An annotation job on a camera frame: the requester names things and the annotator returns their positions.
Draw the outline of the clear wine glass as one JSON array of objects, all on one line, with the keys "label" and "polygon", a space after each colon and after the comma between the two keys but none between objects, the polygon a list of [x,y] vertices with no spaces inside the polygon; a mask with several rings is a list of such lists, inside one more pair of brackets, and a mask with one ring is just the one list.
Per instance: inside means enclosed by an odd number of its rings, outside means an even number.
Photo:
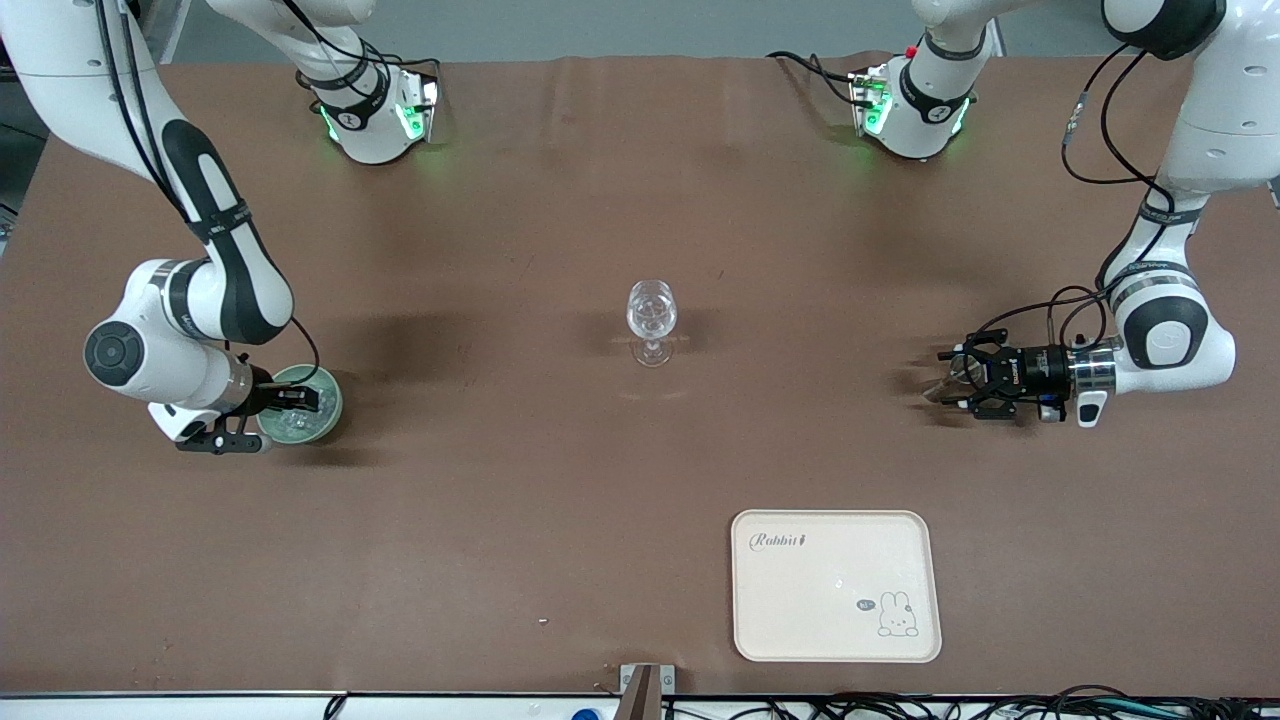
[{"label": "clear wine glass", "polygon": [[673,354],[672,333],[678,322],[675,293],[664,281],[640,281],[631,290],[626,320],[635,336],[634,359],[646,368],[667,364]]}]

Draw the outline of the green ceramic bowl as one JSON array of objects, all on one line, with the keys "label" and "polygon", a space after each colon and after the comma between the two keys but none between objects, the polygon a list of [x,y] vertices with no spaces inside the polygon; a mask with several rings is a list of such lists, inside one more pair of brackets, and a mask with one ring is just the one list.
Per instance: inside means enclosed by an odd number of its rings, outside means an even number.
[{"label": "green ceramic bowl", "polygon": [[[288,386],[310,386],[310,387],[314,387],[315,389],[319,391],[319,395],[320,395],[320,409],[319,409],[319,411],[320,413],[325,413],[329,416],[329,423],[328,423],[328,427],[326,427],[326,432],[321,437],[316,438],[312,442],[307,442],[306,445],[311,445],[311,443],[319,442],[326,434],[329,434],[332,430],[334,430],[337,428],[338,421],[340,420],[340,414],[342,414],[342,410],[343,410],[343,402],[344,402],[344,400],[343,400],[343,393],[340,391],[340,387],[339,387],[335,377],[329,370],[326,370],[324,368],[315,368],[315,366],[306,366],[306,365],[294,365],[294,366],[288,366],[288,368],[278,372],[274,375],[274,380],[275,382],[287,383]],[[276,410],[276,409],[275,407],[268,407],[268,409],[265,409],[264,411],[261,411],[257,415],[259,429],[266,437],[270,437],[270,436],[266,434],[262,430],[262,428],[260,425],[260,416],[264,413],[268,413],[268,411],[271,411],[271,410]],[[282,443],[282,442],[276,442],[273,437],[270,437],[270,438],[275,443],[285,445],[285,443]]]}]

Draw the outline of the cream tray with rabbit print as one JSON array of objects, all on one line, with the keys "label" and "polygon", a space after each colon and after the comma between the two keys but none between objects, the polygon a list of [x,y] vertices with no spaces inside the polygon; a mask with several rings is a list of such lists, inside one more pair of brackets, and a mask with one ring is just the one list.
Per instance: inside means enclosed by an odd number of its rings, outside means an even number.
[{"label": "cream tray with rabbit print", "polygon": [[733,643],[758,664],[928,664],[928,525],[908,510],[764,510],[730,528]]}]

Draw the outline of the base connector plate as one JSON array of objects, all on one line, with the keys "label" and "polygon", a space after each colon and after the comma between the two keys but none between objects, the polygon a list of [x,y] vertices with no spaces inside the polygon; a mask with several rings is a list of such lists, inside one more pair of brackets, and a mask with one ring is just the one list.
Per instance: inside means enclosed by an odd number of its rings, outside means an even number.
[{"label": "base connector plate", "polygon": [[879,137],[893,108],[890,72],[886,64],[847,76],[852,114],[859,135]]},{"label": "base connector plate", "polygon": [[428,142],[436,105],[439,82],[435,76],[399,70],[396,91],[396,115],[410,142]]}]

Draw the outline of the brown pole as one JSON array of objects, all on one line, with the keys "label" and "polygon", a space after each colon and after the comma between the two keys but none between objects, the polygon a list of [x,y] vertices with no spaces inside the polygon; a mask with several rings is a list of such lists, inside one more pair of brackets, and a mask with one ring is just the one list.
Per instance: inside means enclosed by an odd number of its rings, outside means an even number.
[{"label": "brown pole", "polygon": [[660,665],[636,664],[613,720],[662,720]]}]

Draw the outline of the grey metal bracket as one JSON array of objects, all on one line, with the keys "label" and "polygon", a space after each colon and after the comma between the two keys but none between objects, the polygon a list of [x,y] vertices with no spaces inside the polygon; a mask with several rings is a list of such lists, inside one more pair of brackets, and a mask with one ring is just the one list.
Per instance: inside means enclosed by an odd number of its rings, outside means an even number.
[{"label": "grey metal bracket", "polygon": [[622,664],[618,669],[618,696],[622,696],[632,679],[640,673],[643,666],[653,666],[650,673],[654,684],[660,688],[663,696],[672,696],[677,689],[677,673],[673,664]]}]

